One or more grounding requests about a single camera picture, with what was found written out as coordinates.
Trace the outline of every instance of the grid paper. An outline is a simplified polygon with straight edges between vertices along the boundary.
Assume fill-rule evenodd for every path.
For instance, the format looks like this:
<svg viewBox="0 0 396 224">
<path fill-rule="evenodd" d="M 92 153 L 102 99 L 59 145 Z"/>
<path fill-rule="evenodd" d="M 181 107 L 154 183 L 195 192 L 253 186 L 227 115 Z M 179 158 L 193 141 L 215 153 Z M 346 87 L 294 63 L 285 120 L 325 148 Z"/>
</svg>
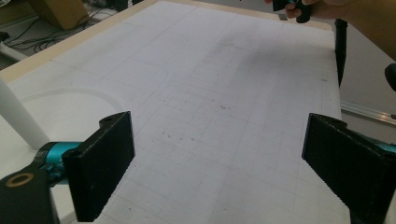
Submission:
<svg viewBox="0 0 396 224">
<path fill-rule="evenodd" d="M 344 224 L 301 159 L 308 114 L 341 118 L 333 49 L 330 31 L 159 2 L 10 87 L 51 140 L 132 112 L 136 157 L 94 223 Z"/>
</svg>

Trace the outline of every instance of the white table surface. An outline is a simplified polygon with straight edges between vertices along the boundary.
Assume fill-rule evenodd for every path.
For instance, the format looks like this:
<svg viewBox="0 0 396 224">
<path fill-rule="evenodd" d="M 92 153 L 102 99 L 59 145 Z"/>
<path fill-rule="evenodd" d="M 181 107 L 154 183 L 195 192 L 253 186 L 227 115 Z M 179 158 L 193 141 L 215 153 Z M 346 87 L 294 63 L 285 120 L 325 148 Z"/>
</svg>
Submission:
<svg viewBox="0 0 396 224">
<path fill-rule="evenodd" d="M 301 159 L 308 114 L 341 118 L 337 83 L 332 31 L 159 1 L 9 86 L 52 141 L 132 112 L 136 157 L 95 223 L 344 224 Z M 3 177 L 35 152 L 0 127 Z"/>
</svg>

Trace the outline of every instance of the white pole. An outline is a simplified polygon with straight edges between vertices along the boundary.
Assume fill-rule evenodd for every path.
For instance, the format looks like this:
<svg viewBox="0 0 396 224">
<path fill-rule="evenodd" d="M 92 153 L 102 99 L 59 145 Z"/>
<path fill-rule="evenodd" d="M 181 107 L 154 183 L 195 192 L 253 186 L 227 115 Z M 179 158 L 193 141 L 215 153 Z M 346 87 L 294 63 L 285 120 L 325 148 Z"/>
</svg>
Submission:
<svg viewBox="0 0 396 224">
<path fill-rule="evenodd" d="M 40 149 L 50 139 L 44 134 L 17 96 L 0 78 L 0 116 L 33 149 Z"/>
</svg>

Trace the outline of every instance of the cardboard box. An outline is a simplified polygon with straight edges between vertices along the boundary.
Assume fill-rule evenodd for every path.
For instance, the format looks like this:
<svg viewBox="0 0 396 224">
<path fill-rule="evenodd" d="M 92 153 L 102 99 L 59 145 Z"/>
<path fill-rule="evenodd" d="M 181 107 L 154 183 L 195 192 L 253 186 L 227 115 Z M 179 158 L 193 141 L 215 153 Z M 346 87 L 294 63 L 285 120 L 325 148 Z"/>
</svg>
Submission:
<svg viewBox="0 0 396 224">
<path fill-rule="evenodd" d="M 28 0 L 43 20 L 64 30 L 70 30 L 89 19 L 81 0 Z"/>
</svg>

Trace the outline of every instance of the black object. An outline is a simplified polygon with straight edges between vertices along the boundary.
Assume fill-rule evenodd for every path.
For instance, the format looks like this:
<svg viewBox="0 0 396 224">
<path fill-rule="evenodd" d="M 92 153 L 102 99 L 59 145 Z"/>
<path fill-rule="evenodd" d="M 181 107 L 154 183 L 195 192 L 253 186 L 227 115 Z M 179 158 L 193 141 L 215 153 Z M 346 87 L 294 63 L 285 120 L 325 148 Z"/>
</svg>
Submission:
<svg viewBox="0 0 396 224">
<path fill-rule="evenodd" d="M 338 86 L 341 86 L 347 58 L 347 22 L 336 19 L 334 24 L 335 60 L 337 61 Z"/>
<path fill-rule="evenodd" d="M 132 5 L 134 6 L 134 5 L 136 5 L 138 3 L 141 3 L 141 2 L 143 2 L 143 0 L 132 0 Z"/>
<path fill-rule="evenodd" d="M 385 69 L 385 77 L 387 78 L 388 84 L 396 91 L 396 63 L 390 64 Z"/>
<path fill-rule="evenodd" d="M 128 0 L 115 0 L 115 8 L 118 12 L 128 8 Z"/>
<path fill-rule="evenodd" d="M 298 23 L 305 23 L 311 19 L 311 6 L 306 6 L 303 4 L 302 0 L 291 1 L 296 3 L 296 7 L 302 11 L 301 16 L 297 17 Z M 290 3 L 289 0 L 274 0 L 273 1 L 273 11 L 279 11 L 285 8 L 285 5 Z"/>
<path fill-rule="evenodd" d="M 303 159 L 348 206 L 353 224 L 381 224 L 396 188 L 395 149 L 341 120 L 310 114 Z"/>
<path fill-rule="evenodd" d="M 130 112 L 99 124 L 91 137 L 62 155 L 78 221 L 94 221 L 100 215 L 134 157 Z M 62 178 L 53 178 L 51 164 L 46 163 L 56 144 L 47 143 L 30 165 L 0 181 L 1 223 L 59 224 L 50 186 Z"/>
<path fill-rule="evenodd" d="M 6 33 L 6 32 L 1 32 L 0 31 L 0 42 L 5 41 L 7 39 L 9 39 L 9 34 Z"/>
</svg>

